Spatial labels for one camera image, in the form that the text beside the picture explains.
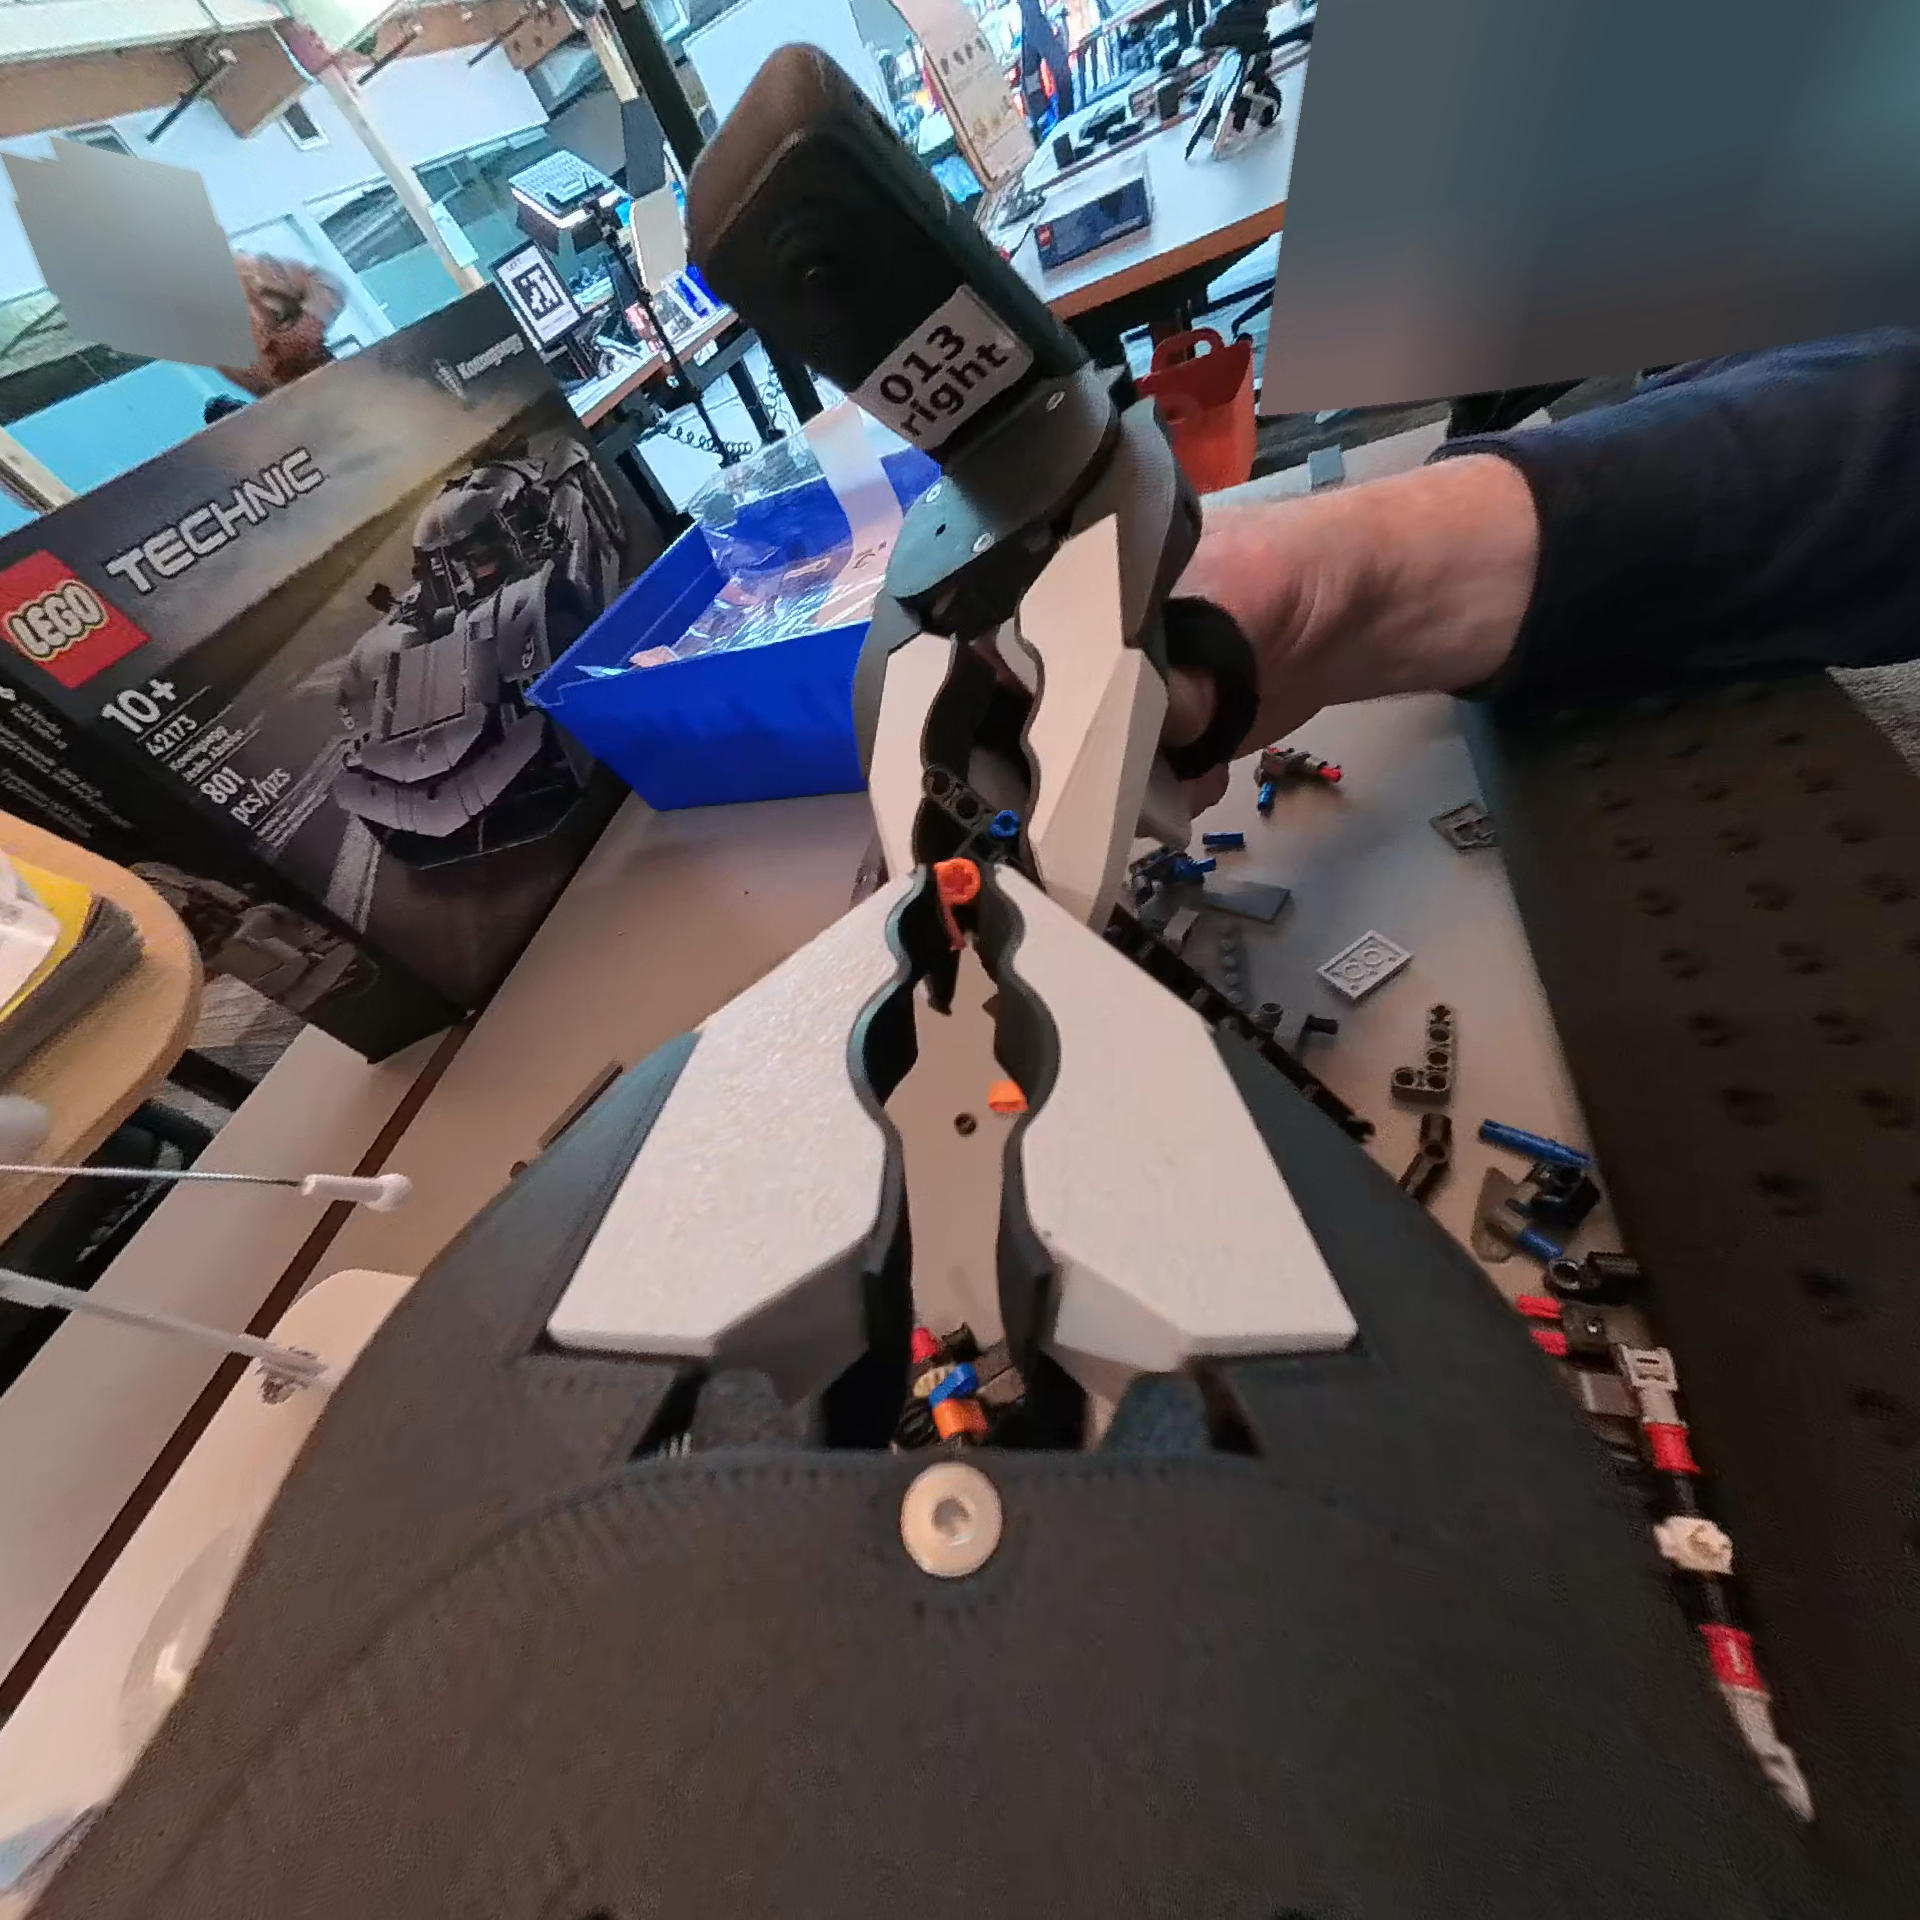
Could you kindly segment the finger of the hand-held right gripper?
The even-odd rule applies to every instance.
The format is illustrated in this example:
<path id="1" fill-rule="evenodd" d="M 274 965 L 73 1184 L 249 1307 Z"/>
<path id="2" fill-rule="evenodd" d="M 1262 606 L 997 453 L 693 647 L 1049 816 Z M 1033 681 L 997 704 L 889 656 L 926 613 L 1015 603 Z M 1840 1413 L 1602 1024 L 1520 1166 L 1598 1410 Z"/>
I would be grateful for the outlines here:
<path id="1" fill-rule="evenodd" d="M 992 672 L 976 649 L 926 631 L 869 631 L 862 642 L 862 770 L 885 878 L 910 878 L 935 857 L 914 850 L 921 777 L 942 766 L 971 777 L 978 725 L 992 704 Z"/>
<path id="2" fill-rule="evenodd" d="M 1161 754 L 1163 674 L 1122 631 L 1118 517 L 1063 542 L 1026 587 L 1010 635 L 1031 670 L 1026 857 L 1056 905 L 1104 930 L 1136 841 L 1186 848 L 1193 830 L 1184 784 Z"/>

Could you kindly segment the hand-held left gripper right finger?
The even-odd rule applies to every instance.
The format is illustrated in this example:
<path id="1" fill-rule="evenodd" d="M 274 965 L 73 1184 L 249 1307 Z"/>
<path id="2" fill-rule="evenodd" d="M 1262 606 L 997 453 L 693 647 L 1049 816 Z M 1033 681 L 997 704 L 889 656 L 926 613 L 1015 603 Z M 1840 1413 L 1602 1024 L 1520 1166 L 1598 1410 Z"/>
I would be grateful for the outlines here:
<path id="1" fill-rule="evenodd" d="M 1214 1026 L 1017 871 L 992 878 L 999 1319 L 1017 1371 L 1143 1376 L 1344 1353 L 1358 1321 Z"/>

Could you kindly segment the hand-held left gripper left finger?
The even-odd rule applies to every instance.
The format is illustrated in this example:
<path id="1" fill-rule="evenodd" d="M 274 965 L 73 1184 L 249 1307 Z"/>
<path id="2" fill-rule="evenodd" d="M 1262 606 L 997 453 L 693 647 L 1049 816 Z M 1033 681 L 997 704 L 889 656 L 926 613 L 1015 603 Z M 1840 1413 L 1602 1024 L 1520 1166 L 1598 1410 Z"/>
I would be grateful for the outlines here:
<path id="1" fill-rule="evenodd" d="M 919 1063 L 910 873 L 688 1038 L 549 1319 L 565 1353 L 754 1374 L 837 1449 L 887 1449 L 914 1326 L 905 1150 Z"/>

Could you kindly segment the orange lego connector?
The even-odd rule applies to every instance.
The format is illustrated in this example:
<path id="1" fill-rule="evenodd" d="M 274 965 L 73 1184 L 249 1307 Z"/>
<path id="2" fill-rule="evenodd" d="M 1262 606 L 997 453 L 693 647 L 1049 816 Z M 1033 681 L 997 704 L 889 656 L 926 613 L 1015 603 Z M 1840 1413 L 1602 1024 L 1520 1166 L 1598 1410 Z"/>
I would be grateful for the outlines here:
<path id="1" fill-rule="evenodd" d="M 919 981 L 928 1008 L 939 1017 L 953 1013 L 962 958 L 976 933 L 981 885 L 981 869 L 971 857 L 953 855 L 928 869 L 928 958 L 919 967 Z"/>

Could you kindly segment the person's right forearm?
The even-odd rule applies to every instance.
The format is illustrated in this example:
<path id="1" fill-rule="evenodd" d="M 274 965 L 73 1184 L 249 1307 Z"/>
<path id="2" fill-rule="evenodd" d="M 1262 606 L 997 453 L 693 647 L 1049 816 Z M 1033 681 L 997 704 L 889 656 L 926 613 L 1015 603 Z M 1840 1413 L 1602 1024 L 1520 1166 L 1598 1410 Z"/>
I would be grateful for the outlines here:
<path id="1" fill-rule="evenodd" d="M 1918 336 L 1696 361 L 1566 423 L 1442 446 L 1502 459 L 1541 542 L 1481 699 L 1545 704 L 1918 654 Z"/>

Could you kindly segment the dark grey angled lego beam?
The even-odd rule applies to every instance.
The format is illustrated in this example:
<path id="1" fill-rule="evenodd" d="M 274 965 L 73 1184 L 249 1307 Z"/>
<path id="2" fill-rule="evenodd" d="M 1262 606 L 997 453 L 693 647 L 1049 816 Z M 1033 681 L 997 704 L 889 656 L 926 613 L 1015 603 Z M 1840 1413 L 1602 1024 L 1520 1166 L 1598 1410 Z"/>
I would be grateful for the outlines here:
<path id="1" fill-rule="evenodd" d="M 1442 1111 L 1456 1090 L 1456 1008 L 1435 1001 L 1424 1017 L 1424 1033 L 1413 1063 L 1387 1077 L 1390 1097 L 1403 1109 Z"/>

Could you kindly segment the scattered loose lego pieces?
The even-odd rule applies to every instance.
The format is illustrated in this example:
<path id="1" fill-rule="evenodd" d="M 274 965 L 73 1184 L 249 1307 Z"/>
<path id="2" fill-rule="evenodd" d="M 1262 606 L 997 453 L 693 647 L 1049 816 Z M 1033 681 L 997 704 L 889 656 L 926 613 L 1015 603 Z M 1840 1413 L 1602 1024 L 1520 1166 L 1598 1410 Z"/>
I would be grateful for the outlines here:
<path id="1" fill-rule="evenodd" d="M 1600 1173 L 1577 1138 L 1495 823 L 1470 791 L 1435 807 L 1435 763 L 1458 773 L 1463 752 L 1422 747 L 1410 800 L 1369 770 L 1353 798 L 1339 766 L 1271 747 L 1250 761 L 1259 798 L 1227 823 L 1200 823 L 1186 848 L 1136 846 L 1122 901 L 1376 1127 L 1355 1145 L 1472 1250 L 1531 1333 L 1531 1303 L 1621 1307 L 1641 1271 L 1598 1237 Z M 1413 965 L 1346 1003 L 1314 969 L 1369 928 Z M 1456 1090 L 1442 1111 L 1403 1109 L 1387 1077 L 1417 1058 L 1435 1001 L 1456 1008 Z M 1481 1120 L 1582 1147 L 1591 1166 L 1527 1163 L 1481 1143 Z"/>

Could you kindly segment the black lego set box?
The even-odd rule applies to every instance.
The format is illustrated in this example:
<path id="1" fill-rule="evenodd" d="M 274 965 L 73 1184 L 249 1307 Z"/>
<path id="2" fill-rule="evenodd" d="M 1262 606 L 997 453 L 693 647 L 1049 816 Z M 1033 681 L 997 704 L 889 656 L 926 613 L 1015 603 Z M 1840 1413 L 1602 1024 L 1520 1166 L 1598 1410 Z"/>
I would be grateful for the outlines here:
<path id="1" fill-rule="evenodd" d="M 389 1058 L 487 1006 L 629 795 L 535 693 L 663 546 L 469 295 L 5 535 L 5 811 Z"/>

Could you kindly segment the person's right hand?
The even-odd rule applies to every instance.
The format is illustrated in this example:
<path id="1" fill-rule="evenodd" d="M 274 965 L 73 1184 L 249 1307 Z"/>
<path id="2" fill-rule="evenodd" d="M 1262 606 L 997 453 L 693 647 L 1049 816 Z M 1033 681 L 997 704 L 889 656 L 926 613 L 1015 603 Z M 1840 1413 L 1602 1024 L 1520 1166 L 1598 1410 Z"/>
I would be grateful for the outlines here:
<path id="1" fill-rule="evenodd" d="M 1221 505 L 1177 592 L 1216 606 L 1253 649 L 1257 713 L 1232 743 L 1243 747 L 1328 706 L 1486 683 L 1515 651 L 1541 553 L 1525 473 L 1481 453 Z"/>

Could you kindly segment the blue plastic bin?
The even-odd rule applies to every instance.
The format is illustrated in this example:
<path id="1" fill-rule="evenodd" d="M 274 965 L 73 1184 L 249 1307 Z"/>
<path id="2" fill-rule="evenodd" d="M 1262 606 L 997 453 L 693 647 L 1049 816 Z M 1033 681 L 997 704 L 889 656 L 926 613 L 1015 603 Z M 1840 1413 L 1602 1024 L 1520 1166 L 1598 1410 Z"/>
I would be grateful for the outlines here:
<path id="1" fill-rule="evenodd" d="M 853 683 L 871 619 L 606 683 L 569 665 L 585 633 L 530 702 L 654 811 L 853 793 L 866 779 Z"/>

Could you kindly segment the crumpled clear plastic bags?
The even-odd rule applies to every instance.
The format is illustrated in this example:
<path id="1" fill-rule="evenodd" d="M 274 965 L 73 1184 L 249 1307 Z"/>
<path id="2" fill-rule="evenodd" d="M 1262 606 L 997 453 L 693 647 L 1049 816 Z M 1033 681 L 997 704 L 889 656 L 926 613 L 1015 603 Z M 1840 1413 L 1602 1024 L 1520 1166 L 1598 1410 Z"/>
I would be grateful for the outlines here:
<path id="1" fill-rule="evenodd" d="M 921 448 L 843 400 L 706 482 L 686 533 L 567 663 L 590 683 L 626 681 L 855 624 L 905 514 L 939 478 Z"/>

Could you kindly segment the orange plastic bucket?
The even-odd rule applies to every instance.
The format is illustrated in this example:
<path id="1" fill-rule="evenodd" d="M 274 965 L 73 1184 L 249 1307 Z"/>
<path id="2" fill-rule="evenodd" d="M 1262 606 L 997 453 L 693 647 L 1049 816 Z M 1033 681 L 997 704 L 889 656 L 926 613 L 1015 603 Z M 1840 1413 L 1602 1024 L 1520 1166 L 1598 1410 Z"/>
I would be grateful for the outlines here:
<path id="1" fill-rule="evenodd" d="M 1159 409 L 1175 459 L 1193 491 L 1234 489 L 1257 462 L 1255 345 L 1193 327 L 1154 345 L 1138 391 Z"/>

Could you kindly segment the white background table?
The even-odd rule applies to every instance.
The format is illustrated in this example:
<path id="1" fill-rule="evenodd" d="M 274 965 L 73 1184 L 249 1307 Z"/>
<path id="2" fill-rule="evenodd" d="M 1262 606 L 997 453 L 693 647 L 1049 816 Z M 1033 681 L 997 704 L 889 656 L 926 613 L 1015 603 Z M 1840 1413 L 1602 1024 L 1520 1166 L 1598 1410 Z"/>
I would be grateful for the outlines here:
<path id="1" fill-rule="evenodd" d="M 1150 226 L 1058 270 L 1040 265 L 1033 235 L 1013 251 L 1015 272 L 1067 322 L 1138 304 L 1161 288 L 1223 272 L 1237 256 L 1280 233 L 1287 217 L 1291 142 L 1287 130 L 1227 158 L 1184 155 L 1184 137 L 1154 135 L 1136 151 L 1088 169 L 1088 187 L 1143 174 Z"/>

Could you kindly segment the black axle with red bushings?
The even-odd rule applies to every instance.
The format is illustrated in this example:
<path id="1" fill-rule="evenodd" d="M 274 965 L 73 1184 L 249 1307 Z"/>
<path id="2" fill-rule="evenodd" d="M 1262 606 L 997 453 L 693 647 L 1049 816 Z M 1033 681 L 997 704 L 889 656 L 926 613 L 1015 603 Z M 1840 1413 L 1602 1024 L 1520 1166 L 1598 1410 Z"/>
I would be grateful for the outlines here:
<path id="1" fill-rule="evenodd" d="M 1710 1511 L 1673 1355 L 1639 1337 L 1618 1305 L 1536 1301 L 1527 1314 L 1534 1344 L 1568 1369 L 1582 1410 L 1623 1429 L 1648 1502 L 1653 1550 L 1712 1685 L 1767 1785 L 1797 1822 L 1813 1824 L 1815 1797 L 1744 1621 L 1737 1543 Z"/>

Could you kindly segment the white book stand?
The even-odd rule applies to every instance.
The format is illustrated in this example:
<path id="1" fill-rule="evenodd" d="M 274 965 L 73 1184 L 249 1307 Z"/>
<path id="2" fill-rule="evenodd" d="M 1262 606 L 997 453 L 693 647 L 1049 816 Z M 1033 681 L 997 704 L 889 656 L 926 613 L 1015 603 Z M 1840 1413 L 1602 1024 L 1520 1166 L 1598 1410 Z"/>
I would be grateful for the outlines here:
<path id="1" fill-rule="evenodd" d="M 78 1163 L 178 1067 L 201 1019 L 201 958 L 146 882 L 46 830 L 5 816 L 5 853 L 114 898 L 137 923 L 142 962 L 25 1063 L 16 1088 L 53 1115 L 41 1157 Z M 217 1170 L 366 1173 L 393 1141 L 441 1035 L 368 1063 L 304 1031 L 210 1143 Z M 181 1186 L 96 1294 L 258 1333 L 345 1223 L 286 1189 Z M 5 1390 L 5 1712 L 103 1586 L 133 1529 L 201 1438 L 240 1358 L 89 1314 L 53 1333 Z"/>

